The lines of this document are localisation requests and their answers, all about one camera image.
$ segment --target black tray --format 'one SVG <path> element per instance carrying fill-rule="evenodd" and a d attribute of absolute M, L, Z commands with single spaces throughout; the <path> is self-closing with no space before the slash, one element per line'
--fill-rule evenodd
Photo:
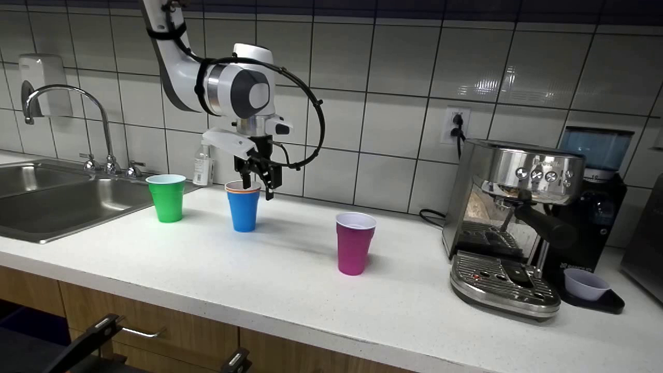
<path fill-rule="evenodd" d="M 614 313 L 616 315 L 624 311 L 624 299 L 621 299 L 621 297 L 619 297 L 619 295 L 617 295 L 612 289 L 606 291 L 605 294 L 595 301 L 586 301 L 585 299 L 578 298 L 575 295 L 568 293 L 564 287 L 559 287 L 558 293 L 560 294 L 562 301 L 576 307 Z"/>

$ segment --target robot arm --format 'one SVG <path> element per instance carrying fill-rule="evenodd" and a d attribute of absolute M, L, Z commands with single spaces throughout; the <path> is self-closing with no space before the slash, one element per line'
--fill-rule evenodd
<path fill-rule="evenodd" d="M 233 57 L 220 60 L 193 54 L 181 11 L 187 0 L 139 1 L 168 99 L 180 110 L 236 119 L 233 125 L 237 133 L 215 128 L 203 134 L 204 141 L 235 156 L 235 170 L 241 174 L 245 188 L 251 184 L 250 173 L 257 174 L 265 185 L 267 199 L 271 199 L 272 190 L 282 184 L 282 167 L 299 170 L 318 155 L 324 138 L 322 101 L 315 99 L 297 77 L 273 66 L 268 49 L 235 44 Z M 291 128 L 274 109 L 274 71 L 305 88 L 322 119 L 320 146 L 307 159 L 294 164 L 271 161 L 272 135 L 290 133 Z"/>

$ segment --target pink cup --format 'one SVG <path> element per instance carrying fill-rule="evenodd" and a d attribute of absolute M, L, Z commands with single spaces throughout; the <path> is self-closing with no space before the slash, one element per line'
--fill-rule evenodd
<path fill-rule="evenodd" d="M 352 276 L 364 272 L 375 224 L 372 216 L 360 212 L 336 215 L 339 271 Z"/>

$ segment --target portafilter handle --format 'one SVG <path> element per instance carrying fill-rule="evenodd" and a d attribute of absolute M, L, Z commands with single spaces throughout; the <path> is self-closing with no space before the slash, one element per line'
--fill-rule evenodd
<path fill-rule="evenodd" d="M 541 238 L 556 248 L 570 248 L 577 240 L 577 230 L 573 226 L 555 216 L 536 211 L 529 204 L 516 207 L 515 216 L 527 223 Z"/>

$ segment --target faucet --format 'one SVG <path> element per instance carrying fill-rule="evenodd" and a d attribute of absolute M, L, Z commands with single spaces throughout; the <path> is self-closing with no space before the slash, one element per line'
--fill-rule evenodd
<path fill-rule="evenodd" d="M 106 165 L 104 166 L 104 171 L 108 175 L 121 174 L 122 168 L 120 167 L 119 163 L 117 163 L 117 160 L 113 155 L 113 144 L 111 143 L 111 132 L 108 128 L 108 117 L 106 116 L 106 111 L 104 110 L 99 100 L 94 98 L 94 96 L 91 95 L 90 93 L 78 87 L 69 86 L 67 84 L 50 84 L 47 86 L 39 87 L 35 89 L 34 92 L 31 93 L 23 103 L 23 115 L 25 116 L 25 123 L 31 125 L 34 124 L 34 118 L 32 118 L 32 114 L 30 113 L 30 105 L 32 104 L 32 102 L 36 101 L 36 99 L 41 94 L 52 90 L 69 90 L 69 91 L 78 92 L 81 95 L 89 98 L 90 101 L 92 101 L 99 108 L 99 111 L 101 112 L 101 123 L 103 124 L 103 136 L 106 138 L 106 148 L 108 150 L 108 156 L 106 156 Z"/>

